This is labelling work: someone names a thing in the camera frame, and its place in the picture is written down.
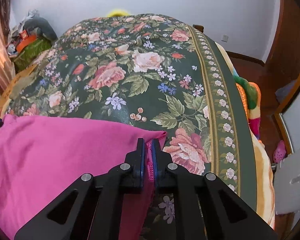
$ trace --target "pink shoe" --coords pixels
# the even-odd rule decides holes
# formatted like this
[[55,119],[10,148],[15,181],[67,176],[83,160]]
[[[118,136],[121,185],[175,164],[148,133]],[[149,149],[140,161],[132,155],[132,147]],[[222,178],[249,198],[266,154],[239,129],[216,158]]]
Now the pink shoe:
[[286,151],[286,147],[284,145],[284,141],[281,140],[278,143],[277,148],[275,149],[274,153],[273,153],[273,160],[275,163],[279,163],[280,161],[282,161],[285,157],[286,157],[287,151]]

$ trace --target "bed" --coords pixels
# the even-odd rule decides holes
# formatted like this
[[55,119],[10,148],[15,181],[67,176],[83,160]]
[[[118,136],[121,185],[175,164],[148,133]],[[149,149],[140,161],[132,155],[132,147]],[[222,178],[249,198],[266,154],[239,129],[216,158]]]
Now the bed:
[[[5,113],[122,122],[168,133],[164,151],[195,174],[217,174],[274,226],[270,162],[249,129],[224,49],[172,17],[84,20],[19,73]],[[157,195],[141,239],[175,239],[172,195]]]

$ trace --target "wooden door frame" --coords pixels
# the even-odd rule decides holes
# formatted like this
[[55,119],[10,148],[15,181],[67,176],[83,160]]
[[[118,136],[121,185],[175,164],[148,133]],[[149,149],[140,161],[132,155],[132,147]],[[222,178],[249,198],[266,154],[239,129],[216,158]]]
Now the wooden door frame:
[[281,132],[282,139],[284,141],[284,144],[285,144],[288,154],[294,153],[294,150],[293,150],[293,146],[291,143],[289,133],[288,133],[285,123],[283,121],[282,115],[289,108],[289,106],[293,103],[293,101],[296,99],[296,97],[298,96],[299,93],[300,93],[300,74],[299,74],[298,78],[296,79],[296,82],[294,83],[289,94],[285,97],[285,99],[278,106],[278,108],[276,109],[276,111],[274,113],[274,119],[278,125],[280,132]]

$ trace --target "yellow object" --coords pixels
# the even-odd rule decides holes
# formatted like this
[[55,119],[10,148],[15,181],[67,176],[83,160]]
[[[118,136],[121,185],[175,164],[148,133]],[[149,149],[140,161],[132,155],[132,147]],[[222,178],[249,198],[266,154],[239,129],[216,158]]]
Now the yellow object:
[[124,10],[113,10],[110,12],[107,17],[120,17],[120,16],[128,16],[130,13]]

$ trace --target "metal screw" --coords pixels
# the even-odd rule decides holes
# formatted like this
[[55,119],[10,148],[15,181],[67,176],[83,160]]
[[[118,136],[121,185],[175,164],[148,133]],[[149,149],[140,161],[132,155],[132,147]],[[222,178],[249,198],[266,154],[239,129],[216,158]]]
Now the metal screw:
[[81,179],[82,179],[83,181],[88,181],[88,180],[91,179],[91,175],[90,175],[89,173],[83,174],[83,175],[81,176]]
[[127,169],[129,169],[130,168],[130,164],[129,163],[122,163],[121,165],[120,165],[120,169],[122,169],[122,170],[127,170]]
[[178,168],[178,165],[176,165],[175,163],[169,163],[169,164],[168,164],[168,168],[169,168],[170,170],[175,170],[176,168]]
[[215,176],[213,173],[208,173],[208,174],[206,175],[206,178],[207,178],[208,180],[215,180],[215,179],[216,179],[216,176]]

